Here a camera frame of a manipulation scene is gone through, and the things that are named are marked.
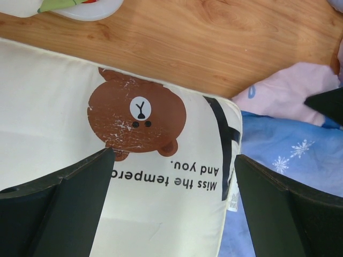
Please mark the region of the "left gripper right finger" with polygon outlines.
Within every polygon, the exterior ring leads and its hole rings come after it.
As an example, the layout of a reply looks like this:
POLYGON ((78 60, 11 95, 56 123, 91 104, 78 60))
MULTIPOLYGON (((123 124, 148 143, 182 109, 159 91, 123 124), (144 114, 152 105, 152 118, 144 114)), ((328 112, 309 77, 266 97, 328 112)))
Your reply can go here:
POLYGON ((256 256, 342 256, 342 198, 238 155, 235 172, 256 256))

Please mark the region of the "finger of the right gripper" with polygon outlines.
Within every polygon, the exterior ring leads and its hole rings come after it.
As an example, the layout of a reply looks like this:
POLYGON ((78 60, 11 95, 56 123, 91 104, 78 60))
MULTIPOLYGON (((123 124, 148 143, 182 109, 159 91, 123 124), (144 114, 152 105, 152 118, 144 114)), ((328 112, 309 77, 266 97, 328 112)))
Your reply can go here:
POLYGON ((304 104, 342 125, 342 87, 309 96, 304 104))

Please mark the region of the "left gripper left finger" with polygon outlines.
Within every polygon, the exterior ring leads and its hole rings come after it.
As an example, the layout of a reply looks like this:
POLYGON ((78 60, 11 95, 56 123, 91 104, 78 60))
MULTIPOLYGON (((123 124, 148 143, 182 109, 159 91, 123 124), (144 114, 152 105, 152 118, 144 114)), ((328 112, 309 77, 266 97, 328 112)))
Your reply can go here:
POLYGON ((115 162, 105 148, 1 191, 1 256, 89 256, 115 162))

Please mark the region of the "blue pink snowflake pillowcase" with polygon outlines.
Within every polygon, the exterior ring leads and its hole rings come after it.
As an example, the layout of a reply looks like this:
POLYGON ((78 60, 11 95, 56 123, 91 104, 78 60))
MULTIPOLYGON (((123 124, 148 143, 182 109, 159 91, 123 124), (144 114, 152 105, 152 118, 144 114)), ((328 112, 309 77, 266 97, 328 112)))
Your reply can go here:
POLYGON ((287 59, 268 78, 233 97, 242 110, 242 153, 273 171, 315 189, 342 196, 342 128, 304 105, 311 94, 337 89, 336 68, 327 65, 335 30, 323 1, 272 1, 285 41, 273 54, 287 59))

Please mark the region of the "cream bear print pillow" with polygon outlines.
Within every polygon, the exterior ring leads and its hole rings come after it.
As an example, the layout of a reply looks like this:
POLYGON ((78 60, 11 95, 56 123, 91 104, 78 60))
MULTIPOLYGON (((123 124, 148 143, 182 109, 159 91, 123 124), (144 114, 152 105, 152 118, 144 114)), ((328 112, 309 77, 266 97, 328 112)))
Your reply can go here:
POLYGON ((115 153, 91 256, 217 256, 241 134, 230 100, 1 39, 1 188, 115 153))

